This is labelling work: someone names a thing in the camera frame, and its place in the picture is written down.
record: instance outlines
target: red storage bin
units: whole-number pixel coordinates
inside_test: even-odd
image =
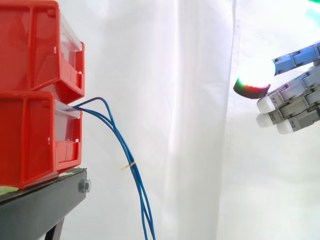
[[[0,186],[24,189],[81,163],[82,112],[44,91],[0,92]]]
[[[48,91],[65,104],[80,99],[84,49],[57,2],[0,0],[0,91]]]

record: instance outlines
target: white fabric backdrop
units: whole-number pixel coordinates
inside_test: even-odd
[[[275,58],[319,40],[315,4],[59,2],[85,43],[85,98],[109,102],[137,160],[158,240],[320,238],[320,124],[293,135],[260,129],[256,101],[232,90],[246,58]],[[276,77],[272,87],[306,69]],[[92,190],[65,219],[61,239],[144,239],[121,147],[88,115],[82,162]]]
[[[215,239],[233,1],[59,3],[85,43],[85,99],[108,101],[140,169],[157,239]],[[98,103],[91,108],[104,111]],[[61,239],[144,239],[121,146],[86,114],[82,163],[92,189],[66,217]]]

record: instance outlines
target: blue wire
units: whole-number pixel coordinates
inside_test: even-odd
[[[75,107],[77,108],[77,107],[83,106],[83,105],[85,105],[85,104],[91,103],[91,102],[96,101],[96,100],[100,100],[100,101],[102,101],[102,102],[104,103],[104,105],[105,105],[105,107],[106,107],[106,109],[107,109],[107,111],[108,111],[109,117],[110,117],[110,124],[112,124],[113,130],[114,130],[114,132],[115,132],[115,135],[117,136],[118,140],[120,141],[120,143],[121,143],[121,145],[122,145],[122,141],[121,141],[120,139],[123,140],[123,138],[122,138],[122,136],[120,135],[120,133],[118,132],[118,129],[117,129],[117,127],[116,127],[116,123],[115,123],[115,121],[114,121],[114,118],[113,118],[113,115],[112,115],[112,113],[111,113],[110,107],[109,107],[107,101],[106,101],[104,98],[102,98],[102,97],[94,97],[94,98],[92,98],[92,99],[89,99],[89,100],[87,100],[87,101],[84,101],[84,102],[76,105]],[[130,162],[130,161],[129,161],[129,158],[128,158],[127,154],[126,154],[126,156],[127,156],[127,158],[128,158],[128,161],[129,161],[129,163],[131,164],[131,163],[134,161],[134,158],[133,158],[133,156],[132,156],[132,154],[131,154],[131,152],[130,152],[128,146],[127,146],[127,144],[126,144],[126,148],[128,149],[128,151],[129,151],[129,153],[130,153],[130,156],[131,156],[131,159],[132,159],[131,162]],[[137,170],[138,179],[139,179],[139,181],[142,183],[142,179],[141,179],[140,173],[139,173],[139,171],[138,171],[137,165],[135,164],[134,166],[136,167],[136,170]],[[145,200],[146,200],[146,202],[147,202],[148,212],[151,213],[151,209],[150,209],[150,205],[149,205],[147,193],[146,193],[144,187],[142,188],[142,191],[143,191],[143,194],[145,195],[145,198],[146,198]]]
[[[114,131],[114,129],[113,129],[113,127],[110,125],[111,121],[110,121],[106,116],[104,116],[103,114],[101,114],[101,113],[99,113],[99,112],[96,112],[96,111],[93,111],[93,110],[85,109],[85,108],[82,108],[82,107],[75,107],[75,108],[78,109],[78,110],[81,110],[81,111],[83,111],[83,112],[86,112],[86,113],[89,113],[89,114],[91,114],[91,115],[96,116],[96,117],[99,118],[101,121],[103,121],[103,122],[112,130],[112,132],[113,132],[114,134],[116,134],[115,131]],[[128,149],[128,146],[127,146],[127,144],[125,143],[125,141],[123,140],[122,136],[121,136],[121,140],[123,141],[124,145],[127,147],[127,150],[128,150],[129,155],[132,156],[132,154],[131,154],[130,150]],[[135,184],[137,185],[137,188],[138,188],[137,179],[134,178],[134,180],[135,180]],[[151,222],[150,222],[150,219],[149,219],[149,216],[148,216],[148,213],[147,213],[145,207],[144,207],[143,210],[144,210],[144,214],[145,214],[145,216],[146,216],[146,219],[147,219],[147,221],[148,221],[149,227],[151,228]]]
[[[95,101],[95,100],[101,100],[104,103],[104,105],[105,105],[105,107],[106,107],[106,109],[108,111],[110,119],[108,119],[106,116],[104,116],[103,114],[101,114],[99,112],[80,107],[80,106],[83,106],[83,105],[88,104],[88,103],[90,103],[92,101]],[[74,108],[77,109],[77,110],[89,113],[89,114],[99,118],[101,121],[103,121],[112,130],[112,132],[115,134],[115,136],[118,138],[118,140],[119,140],[119,142],[120,142],[120,144],[122,146],[122,149],[123,149],[123,151],[125,153],[125,156],[126,156],[126,158],[128,160],[128,163],[132,164],[134,162],[134,157],[133,157],[128,145],[126,144],[125,140],[123,139],[123,137],[121,136],[120,132],[118,131],[118,129],[116,127],[116,123],[114,121],[114,118],[112,116],[111,110],[110,110],[109,105],[108,105],[106,100],[104,100],[101,97],[95,97],[95,98],[89,99],[89,100],[87,100],[85,102],[82,102],[82,103],[74,106]],[[131,166],[130,170],[131,170],[132,176],[134,178],[134,181],[135,181],[138,193],[139,193],[140,206],[141,206],[141,218],[142,218],[142,226],[143,226],[144,237],[145,237],[146,240],[148,240],[147,229],[146,229],[146,224],[145,224],[145,217],[144,217],[144,216],[146,216],[146,219],[147,219],[147,222],[148,222],[151,234],[152,234],[152,238],[155,240],[156,239],[156,235],[155,235],[155,230],[154,230],[153,218],[152,218],[152,214],[151,214],[151,208],[150,208],[148,196],[147,196],[145,187],[143,185],[143,182],[142,182],[141,175],[139,173],[137,164],[134,164],[133,166]],[[148,210],[149,214],[146,211],[145,202],[144,202],[141,190],[143,192],[144,199],[146,201],[147,210]]]

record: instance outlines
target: yellow zip tie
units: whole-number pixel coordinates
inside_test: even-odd
[[[123,170],[125,170],[125,169],[127,169],[127,168],[131,168],[133,165],[135,165],[136,164],[136,160],[134,160],[133,161],[133,163],[131,163],[131,164],[128,164],[127,166],[124,166],[123,168],[121,168],[121,171],[123,171]]]

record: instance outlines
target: robot fingertip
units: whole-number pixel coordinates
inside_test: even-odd
[[[256,122],[258,123],[260,128],[267,128],[274,125],[269,114],[261,113],[256,117]]]
[[[276,110],[276,107],[269,96],[264,96],[263,98],[259,99],[256,103],[256,106],[262,114]]]
[[[294,132],[288,119],[276,125],[280,134],[291,134]]]

